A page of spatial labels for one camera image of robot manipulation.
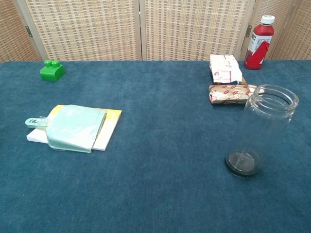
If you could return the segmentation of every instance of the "plastic lid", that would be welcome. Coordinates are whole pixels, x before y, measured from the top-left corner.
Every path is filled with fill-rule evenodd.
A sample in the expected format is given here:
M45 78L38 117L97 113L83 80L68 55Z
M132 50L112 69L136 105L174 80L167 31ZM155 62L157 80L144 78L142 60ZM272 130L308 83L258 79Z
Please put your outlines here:
M263 24L273 24L275 20L274 16L263 16L261 17L261 23Z

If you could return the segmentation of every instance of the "bottle label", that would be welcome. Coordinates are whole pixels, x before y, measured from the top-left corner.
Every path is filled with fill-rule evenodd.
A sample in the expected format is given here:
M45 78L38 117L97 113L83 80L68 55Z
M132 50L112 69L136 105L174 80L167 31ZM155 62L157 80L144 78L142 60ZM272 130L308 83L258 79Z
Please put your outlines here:
M248 45L248 52L249 55L253 55L253 53L258 49L258 47L262 44L263 41L271 42L272 36L271 35L256 35L254 32L252 33L251 40Z

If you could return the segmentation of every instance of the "clear glass cylinder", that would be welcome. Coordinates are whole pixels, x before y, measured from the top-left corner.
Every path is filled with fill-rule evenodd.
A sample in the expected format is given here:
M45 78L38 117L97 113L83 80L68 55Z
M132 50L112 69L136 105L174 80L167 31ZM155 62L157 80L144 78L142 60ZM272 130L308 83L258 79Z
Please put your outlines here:
M298 101L295 93L283 87L257 87L245 105L225 158L229 169L242 176L257 173L261 157L269 156L272 144L291 121Z

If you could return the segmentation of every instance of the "table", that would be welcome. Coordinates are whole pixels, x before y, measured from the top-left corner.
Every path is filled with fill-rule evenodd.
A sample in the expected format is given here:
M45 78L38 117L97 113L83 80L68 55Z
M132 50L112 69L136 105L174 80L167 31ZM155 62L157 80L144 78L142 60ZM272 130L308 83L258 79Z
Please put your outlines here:
M208 62L0 64L0 232L308 232L311 229L311 61L265 61L251 84L299 98L273 154L251 179L224 157L243 107L212 106ZM28 142L29 117L57 104L122 109L107 150Z

